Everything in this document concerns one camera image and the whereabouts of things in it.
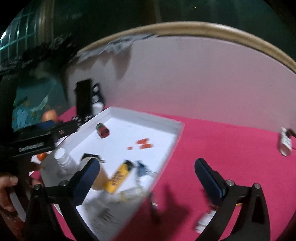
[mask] white container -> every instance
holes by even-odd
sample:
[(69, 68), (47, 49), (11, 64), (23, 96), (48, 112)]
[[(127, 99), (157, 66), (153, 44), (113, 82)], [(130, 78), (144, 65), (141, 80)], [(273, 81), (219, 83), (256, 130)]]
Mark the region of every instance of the white container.
[(195, 231), (199, 234), (201, 234), (204, 229), (208, 226), (214, 215), (216, 214), (215, 210), (211, 210), (197, 222), (197, 226), (195, 227)]
[(291, 139), (286, 135), (287, 130), (285, 128), (281, 129), (281, 139), (279, 143), (279, 152), (283, 156), (289, 156), (292, 151), (292, 141)]
[(97, 114), (101, 113), (103, 108), (104, 108), (103, 103), (101, 102), (93, 103), (91, 106), (93, 116), (96, 116)]
[(54, 153), (54, 158), (61, 167), (59, 176), (72, 175), (77, 171), (76, 162), (66, 153), (64, 148), (57, 149)]
[[(102, 139), (98, 135), (96, 130), (98, 123), (103, 123), (110, 130), (108, 137)], [(100, 165), (109, 177), (113, 176), (125, 159), (134, 164), (137, 160), (141, 160), (149, 170), (157, 173), (153, 177), (142, 178), (141, 186), (144, 194), (126, 202), (110, 202), (108, 197), (110, 195), (106, 191), (95, 191), (92, 188), (89, 190), (82, 205), (76, 209), (100, 241), (112, 240), (137, 211), (165, 168), (182, 130), (182, 123), (175, 120), (109, 107), (79, 127), (78, 132), (70, 135), (58, 146), (64, 148), (77, 165), (85, 153), (99, 155), (105, 160), (105, 163)], [(149, 143), (153, 144), (153, 147), (142, 150), (136, 142), (143, 138), (149, 138)], [(46, 187), (57, 186), (62, 180), (70, 180), (72, 177), (69, 175), (62, 178), (57, 175), (62, 167), (54, 160), (54, 151), (47, 156), (41, 166), (43, 169), (40, 172)], [(136, 180), (137, 168), (134, 167), (114, 194), (135, 187)], [(108, 222), (102, 222), (99, 215), (103, 209), (107, 210), (104, 213), (110, 214), (108, 217), (112, 217)]]

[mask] finger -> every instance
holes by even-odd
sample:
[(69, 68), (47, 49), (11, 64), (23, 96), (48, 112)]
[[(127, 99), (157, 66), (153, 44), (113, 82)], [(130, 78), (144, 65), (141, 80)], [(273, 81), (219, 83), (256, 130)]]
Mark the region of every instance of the finger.
[(18, 183), (18, 178), (7, 173), (0, 174), (0, 190), (5, 187), (12, 187)]
[(8, 198), (7, 192), (5, 189), (0, 191), (0, 205), (9, 212), (14, 212), (15, 208), (13, 207), (11, 201)]

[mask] white box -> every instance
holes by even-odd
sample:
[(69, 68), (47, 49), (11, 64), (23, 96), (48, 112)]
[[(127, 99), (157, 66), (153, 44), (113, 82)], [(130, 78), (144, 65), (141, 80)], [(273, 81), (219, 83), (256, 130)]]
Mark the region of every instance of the white box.
[[(103, 123), (109, 130), (110, 135), (104, 139), (100, 138), (96, 125)], [(178, 138), (183, 130), (181, 122), (155, 115), (140, 113), (122, 108), (109, 107), (99, 113), (93, 119), (81, 126), (78, 132), (70, 135), (57, 147), (63, 147), (71, 155), (77, 164), (84, 153), (100, 155), (106, 163), (101, 164), (109, 177), (124, 162), (130, 160), (136, 164), (137, 160), (152, 170), (160, 173), (167, 164), (170, 153), (172, 153)], [(143, 138), (149, 138), (152, 148), (140, 149), (136, 142)], [(72, 175), (64, 178), (58, 177), (59, 165), (54, 159), (55, 150), (41, 163), (41, 176), (46, 187), (56, 186), (62, 180), (70, 180)], [(146, 194), (155, 184), (155, 178), (146, 176), (141, 184)], [(136, 186), (136, 168), (133, 168), (117, 192)], [(90, 189), (82, 205), (77, 207), (78, 212), (85, 223), (98, 237), (100, 241), (108, 241), (124, 227), (134, 212), (142, 203), (143, 198), (130, 200), (128, 202), (110, 204), (109, 213), (114, 216), (110, 222), (102, 222), (97, 208), (97, 200), (102, 191)]]

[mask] white bottle cap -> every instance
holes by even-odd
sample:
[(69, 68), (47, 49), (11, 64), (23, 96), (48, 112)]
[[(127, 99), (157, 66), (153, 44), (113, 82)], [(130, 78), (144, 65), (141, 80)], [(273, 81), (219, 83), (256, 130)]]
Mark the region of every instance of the white bottle cap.
[(65, 148), (59, 148), (56, 150), (54, 154), (54, 158), (57, 160), (58, 164), (63, 166), (68, 162), (69, 160), (69, 155), (66, 153)]
[(101, 102), (96, 102), (92, 104), (92, 114), (96, 116), (97, 114), (102, 112), (103, 108), (104, 108), (104, 105)]

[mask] light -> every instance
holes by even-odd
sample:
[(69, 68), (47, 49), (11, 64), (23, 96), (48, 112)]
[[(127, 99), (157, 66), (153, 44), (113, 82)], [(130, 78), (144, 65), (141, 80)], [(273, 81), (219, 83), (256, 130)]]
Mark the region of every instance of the light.
[(0, 40), (2, 40), (5, 37), (5, 35), (6, 35), (6, 31), (2, 34)]

